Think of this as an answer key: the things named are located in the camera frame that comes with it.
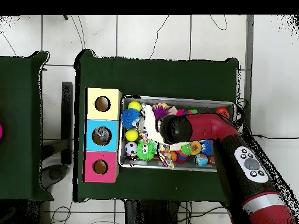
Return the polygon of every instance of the orange ball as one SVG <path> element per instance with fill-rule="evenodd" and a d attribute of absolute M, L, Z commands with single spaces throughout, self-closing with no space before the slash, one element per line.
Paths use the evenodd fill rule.
<path fill-rule="evenodd" d="M 228 110 L 225 107 L 217 108 L 215 113 L 218 113 L 218 114 L 222 115 L 223 117 L 225 117 L 227 119 L 230 118 L 230 114 L 228 113 Z"/>
<path fill-rule="evenodd" d="M 176 152 L 175 151 L 171 151 L 171 159 L 172 159 L 172 161 L 175 162 L 177 160 L 177 158 L 178 158 L 178 156 L 177 156 Z"/>

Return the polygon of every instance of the dark green table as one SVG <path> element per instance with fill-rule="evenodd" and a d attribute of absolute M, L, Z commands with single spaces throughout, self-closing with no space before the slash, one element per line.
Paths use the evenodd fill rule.
<path fill-rule="evenodd" d="M 46 52 L 0 57 L 0 199 L 53 200 L 39 183 L 41 69 Z"/>
<path fill-rule="evenodd" d="M 123 95 L 235 102 L 238 61 L 165 61 L 97 58 L 78 54 L 75 65 L 74 200 L 129 198 L 172 201 L 224 201 L 217 173 L 120 167 L 113 184 L 83 183 L 84 89 L 119 89 Z"/>

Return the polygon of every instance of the black stand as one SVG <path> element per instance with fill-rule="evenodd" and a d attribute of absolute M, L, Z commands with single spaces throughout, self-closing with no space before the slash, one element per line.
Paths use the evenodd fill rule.
<path fill-rule="evenodd" d="M 44 188 L 48 188 L 50 185 L 61 181 L 66 175 L 66 165 L 72 164 L 72 103 L 72 83 L 63 82 L 61 96 L 61 139 L 46 142 L 41 147 L 42 160 L 61 152 L 62 165 L 52 165 L 42 169 L 41 182 Z"/>

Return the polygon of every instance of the blue ball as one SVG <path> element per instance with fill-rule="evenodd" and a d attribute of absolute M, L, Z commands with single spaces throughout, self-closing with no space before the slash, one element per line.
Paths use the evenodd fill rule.
<path fill-rule="evenodd" d="M 126 129 L 134 129 L 137 121 L 139 120 L 140 113 L 134 108 L 125 109 L 123 114 L 121 115 L 121 121 L 123 123 L 123 127 Z"/>
<path fill-rule="evenodd" d="M 212 142 L 210 140 L 204 140 L 201 142 L 201 152 L 206 156 L 212 156 Z"/>

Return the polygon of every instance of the hole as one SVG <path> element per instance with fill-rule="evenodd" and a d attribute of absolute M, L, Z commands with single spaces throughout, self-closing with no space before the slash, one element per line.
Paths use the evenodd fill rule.
<path fill-rule="evenodd" d="M 96 127 L 92 132 L 92 140 L 95 144 L 105 146 L 112 138 L 111 131 L 106 127 Z"/>
<path fill-rule="evenodd" d="M 105 112 L 110 109 L 110 100 L 106 96 L 100 96 L 95 101 L 97 111 Z"/>
<path fill-rule="evenodd" d="M 97 160 L 93 164 L 93 171 L 97 174 L 105 174 L 108 170 L 108 164 L 104 160 Z"/>

